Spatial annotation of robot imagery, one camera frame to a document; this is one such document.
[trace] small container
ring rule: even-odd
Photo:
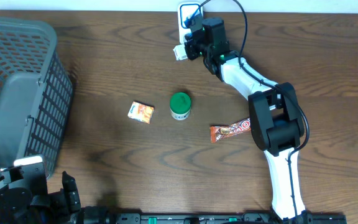
[[[175,93],[170,102],[172,118],[184,120],[190,115],[191,99],[186,93]]]

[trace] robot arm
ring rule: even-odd
[[[300,215],[305,210],[305,205],[301,199],[298,181],[298,152],[291,157],[293,194],[287,159],[289,153],[300,145],[300,137],[304,132],[301,116],[288,98],[261,84],[254,77],[279,87],[296,101],[292,85],[278,85],[254,70],[244,58],[239,60],[237,52],[229,50],[221,18],[203,19],[202,15],[198,14],[193,19],[191,34],[185,36],[187,57],[194,60],[202,55],[206,68],[212,74],[233,86],[248,100],[252,137],[259,149],[264,151],[270,169],[272,207],[282,220]],[[274,109],[283,109],[283,113],[273,117],[271,110]]]
[[[264,80],[265,83],[276,85],[277,83],[270,81],[263,77],[260,73],[255,71],[244,58],[241,58],[243,66],[257,78]],[[221,65],[221,73],[223,82],[233,86],[244,98],[248,97],[257,91],[265,92],[271,90],[269,87],[261,85],[259,82],[246,74],[239,66],[237,58],[228,60]],[[275,109],[275,105],[269,106],[270,110]],[[285,149],[278,153],[278,156],[273,156],[270,152],[264,151],[272,179],[273,200],[272,207],[275,213],[283,220],[284,218],[295,217],[295,210],[293,208],[293,200],[290,186],[290,173],[288,171],[288,155],[294,150],[293,147]],[[305,205],[302,202],[299,180],[298,180],[298,152],[292,156],[292,178],[293,188],[295,194],[295,203],[297,207],[297,215],[301,215],[305,210]]]

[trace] orange snack box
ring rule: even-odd
[[[154,107],[133,102],[128,112],[128,117],[150,124],[154,112]]]

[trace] laundry basket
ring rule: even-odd
[[[46,23],[0,17],[0,168],[44,155],[52,174],[73,96]]]

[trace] red wrapper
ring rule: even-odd
[[[230,126],[212,126],[209,129],[211,130],[211,142],[216,143],[221,139],[250,131],[251,127],[248,118]]]

